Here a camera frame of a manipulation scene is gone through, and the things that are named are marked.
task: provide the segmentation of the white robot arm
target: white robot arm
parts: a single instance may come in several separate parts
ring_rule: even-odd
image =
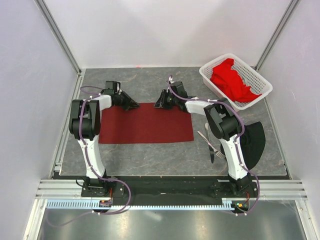
[[[191,114],[200,114],[206,116],[205,114],[205,107],[212,105],[211,103],[205,101],[194,101],[190,100],[185,102],[186,110],[188,113]],[[237,134],[231,136],[229,140],[225,140],[223,138],[219,139],[222,147],[224,149],[225,158],[228,164],[228,174],[231,178],[238,180],[242,179],[247,176],[247,172],[244,170],[243,167],[247,168],[244,157],[239,147],[239,155],[241,157],[242,165],[240,164],[238,153],[237,153],[237,146],[240,146],[240,139],[236,140]]]
[[[112,106],[121,106],[124,110],[135,109],[140,106],[122,91],[120,87],[120,82],[106,81],[105,89],[102,90],[100,96],[87,101],[85,105],[81,133],[85,144],[87,145],[87,154],[90,163],[95,172],[101,177],[106,174],[106,169],[101,161],[98,145],[102,111],[111,108]],[[86,159],[85,144],[79,136],[80,114],[83,103],[84,101],[81,99],[72,101],[69,130],[78,140],[78,143],[82,148],[83,157]],[[91,166],[88,165],[88,161],[85,161],[85,165],[86,176],[90,179],[98,179],[91,170]]]

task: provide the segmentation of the red towel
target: red towel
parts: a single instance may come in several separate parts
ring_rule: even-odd
[[[250,91],[250,86],[246,86],[236,70],[232,70],[234,60],[228,58],[212,70],[210,79],[228,98],[233,102],[248,103],[255,100],[261,94],[256,95]]]
[[[162,144],[194,140],[191,114],[174,107],[140,103],[129,111],[113,106],[102,111],[100,144]]]

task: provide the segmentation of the fork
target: fork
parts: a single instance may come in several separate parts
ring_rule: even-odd
[[[197,131],[197,133],[206,141],[206,143],[213,149],[214,154],[220,158],[220,159],[225,159],[226,156],[224,154],[222,154],[222,152],[220,152],[218,149],[216,149],[214,146],[212,146],[211,142],[209,142],[209,140],[205,137],[205,135],[203,135],[202,132]]]
[[[206,134],[206,139],[209,141],[209,143],[211,143],[210,141],[210,135],[209,135],[209,130],[207,129],[207,126],[205,125],[205,134]],[[208,144],[209,146],[209,153],[210,153],[210,159],[211,159],[211,163],[213,164],[215,161],[215,151],[213,149],[213,147]]]

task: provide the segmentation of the white basket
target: white basket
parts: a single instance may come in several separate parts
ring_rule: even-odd
[[[237,102],[231,101],[216,85],[214,85],[210,78],[213,73],[213,68],[218,66],[226,59],[234,59],[234,65],[231,69],[236,70],[239,76],[243,79],[243,82],[247,86],[251,86],[251,91],[254,94],[262,94],[261,96],[257,97],[255,100],[250,102]],[[199,70],[200,74],[203,77],[203,83],[217,95],[218,98],[227,98],[231,103],[233,109],[235,111],[240,111],[247,109],[254,105],[255,103],[259,102],[265,96],[267,96],[272,91],[272,85],[268,82],[263,76],[257,73],[252,67],[238,58],[236,55],[232,53],[227,53],[225,55],[219,56],[216,59],[208,62],[204,66],[202,66]]]

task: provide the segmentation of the table surface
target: table surface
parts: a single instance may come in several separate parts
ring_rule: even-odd
[[[87,211],[47,209],[45,214],[52,224],[60,225]],[[40,234],[45,240],[306,240],[294,201],[260,201],[247,216],[238,217],[217,210],[89,214],[58,228],[44,220]]]
[[[87,69],[83,86],[105,87],[105,81],[121,82],[121,88],[138,103],[154,103],[166,80],[173,75],[175,81],[182,81],[185,90],[191,96],[217,99],[207,88],[198,67],[155,67],[155,68],[102,68]],[[88,97],[81,93],[80,98]],[[284,160],[275,137],[270,116],[264,100],[240,111],[239,115],[246,125],[260,121],[263,125],[266,145],[259,163],[253,172],[259,176],[286,175]],[[222,176],[228,174],[225,160],[216,158],[210,161],[209,148],[197,134],[205,133],[206,118],[192,114],[194,141],[154,144],[100,144],[100,155],[109,176],[126,175],[207,175]],[[220,148],[220,142],[211,136],[213,146]],[[83,176],[86,174],[85,160],[78,142],[69,134],[61,175]]]

